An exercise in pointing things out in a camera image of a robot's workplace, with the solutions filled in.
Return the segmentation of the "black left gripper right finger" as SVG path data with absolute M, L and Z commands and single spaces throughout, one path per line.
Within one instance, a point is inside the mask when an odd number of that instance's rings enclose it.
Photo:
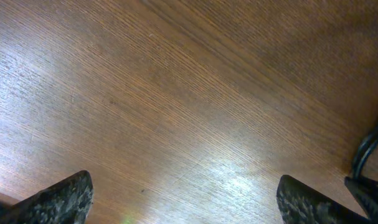
M 276 202 L 284 224 L 365 224 L 371 221 L 290 175 L 280 178 Z

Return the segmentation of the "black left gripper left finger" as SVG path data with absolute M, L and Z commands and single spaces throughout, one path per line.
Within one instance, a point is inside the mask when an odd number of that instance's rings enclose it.
M 85 223 L 92 204 L 92 178 L 81 170 L 11 207 L 1 208 L 0 223 Z

